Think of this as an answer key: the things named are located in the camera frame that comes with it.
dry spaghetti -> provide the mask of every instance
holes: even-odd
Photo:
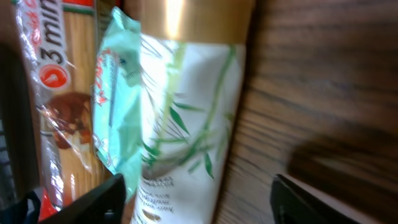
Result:
[[[62,208],[104,179],[92,140],[93,1],[19,1],[17,22],[41,114],[45,187],[52,203]]]

wooden surface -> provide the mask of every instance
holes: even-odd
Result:
[[[216,223],[273,223],[276,173],[398,223],[398,1],[258,0]]]

pasta package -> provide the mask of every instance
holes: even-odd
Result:
[[[104,181],[93,149],[93,0],[20,0],[17,25],[40,112],[42,175],[57,210]]]
[[[141,3],[144,149],[131,223],[211,223],[254,3]]]

gold cap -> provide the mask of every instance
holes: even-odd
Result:
[[[246,42],[253,0],[143,0],[142,33],[185,42]]]

mint green package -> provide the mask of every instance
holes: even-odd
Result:
[[[127,199],[141,174],[140,31],[139,22],[112,10],[97,55],[93,93],[97,155],[113,174],[123,174]]]

